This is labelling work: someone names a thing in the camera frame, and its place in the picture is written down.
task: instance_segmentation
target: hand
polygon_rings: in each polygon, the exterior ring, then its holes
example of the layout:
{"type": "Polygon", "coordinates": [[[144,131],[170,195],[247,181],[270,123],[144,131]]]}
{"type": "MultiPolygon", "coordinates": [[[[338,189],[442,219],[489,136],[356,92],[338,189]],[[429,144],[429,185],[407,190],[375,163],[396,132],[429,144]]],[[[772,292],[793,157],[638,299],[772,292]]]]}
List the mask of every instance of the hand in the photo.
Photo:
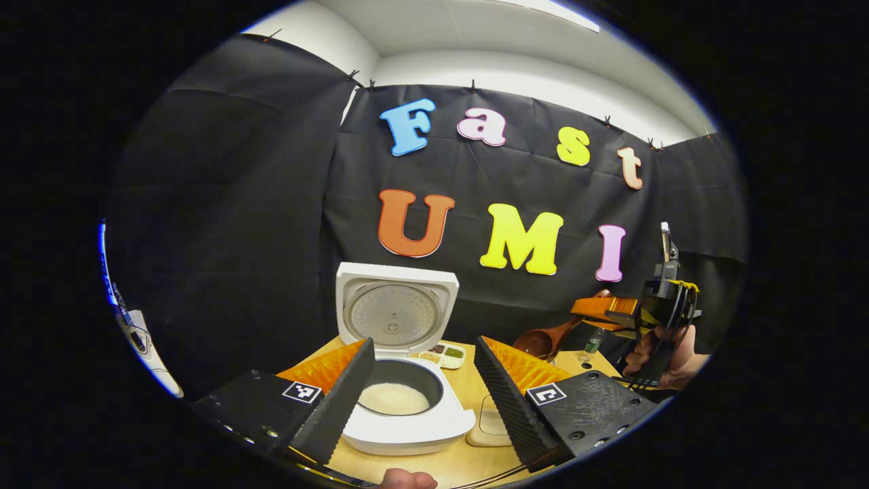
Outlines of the hand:
{"type": "MultiPolygon", "coordinates": [[[[685,333],[685,328],[680,328],[672,338],[678,341],[683,333],[685,333]]],[[[655,328],[654,335],[658,339],[663,334],[664,326],[655,328]]],[[[694,325],[688,326],[688,333],[682,339],[682,342],[676,346],[673,357],[670,358],[670,363],[667,365],[667,370],[658,381],[659,389],[684,389],[703,364],[706,363],[708,355],[697,355],[694,353],[694,338],[696,334],[697,330],[694,328],[694,325]]],[[[639,372],[640,368],[649,360],[652,350],[652,333],[648,332],[643,336],[640,344],[634,348],[634,352],[625,357],[627,367],[625,367],[622,375],[629,377],[639,372]]]]}
{"type": "Polygon", "coordinates": [[[377,489],[435,489],[437,481],[425,472],[410,473],[404,469],[389,469],[377,489]]]}

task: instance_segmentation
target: wooden table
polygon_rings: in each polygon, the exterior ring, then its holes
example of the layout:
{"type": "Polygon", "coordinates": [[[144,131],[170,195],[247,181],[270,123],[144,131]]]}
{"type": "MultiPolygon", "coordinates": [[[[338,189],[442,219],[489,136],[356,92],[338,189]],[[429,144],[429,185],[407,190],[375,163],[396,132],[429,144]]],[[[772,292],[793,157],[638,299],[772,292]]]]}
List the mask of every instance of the wooden table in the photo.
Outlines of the wooden table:
{"type": "MultiPolygon", "coordinates": [[[[465,349],[467,356],[461,367],[455,370],[443,369],[442,371],[453,387],[462,407],[473,409],[474,415],[479,421],[482,400],[488,395],[488,390],[476,367],[474,367],[475,347],[474,345],[447,340],[443,340],[443,343],[458,345],[465,349]]],[[[319,357],[323,353],[331,352],[342,346],[344,343],[341,338],[335,338],[303,361],[319,357]]],[[[589,369],[584,369],[581,366],[580,356],[588,356],[588,363],[592,365],[590,370],[603,372],[610,377],[620,376],[600,352],[560,352],[555,358],[555,365],[572,374],[587,372],[589,369]]],[[[328,467],[332,470],[374,483],[380,483],[383,479],[383,473],[393,467],[400,467],[411,472],[428,472],[438,481],[438,487],[444,489],[486,479],[519,465],[521,462],[512,446],[473,446],[464,437],[441,452],[398,457],[359,452],[341,438],[338,440],[332,459],[328,463],[328,467]]],[[[491,486],[495,487],[524,479],[530,475],[532,474],[528,471],[522,471],[509,478],[501,479],[491,486]]]]}

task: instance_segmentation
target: wooden ladle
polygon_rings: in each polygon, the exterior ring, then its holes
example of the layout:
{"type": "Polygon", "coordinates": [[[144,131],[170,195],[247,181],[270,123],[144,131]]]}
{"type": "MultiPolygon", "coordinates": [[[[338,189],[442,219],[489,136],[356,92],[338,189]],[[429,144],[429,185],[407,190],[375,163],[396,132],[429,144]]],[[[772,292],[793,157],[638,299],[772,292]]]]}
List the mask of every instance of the wooden ladle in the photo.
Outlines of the wooden ladle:
{"type": "MultiPolygon", "coordinates": [[[[613,294],[604,289],[596,294],[597,298],[610,297],[613,294]]],[[[561,350],[561,341],[582,321],[582,316],[573,316],[563,325],[555,328],[536,329],[522,333],[513,343],[513,348],[521,350],[543,360],[549,360],[561,350]]]]}

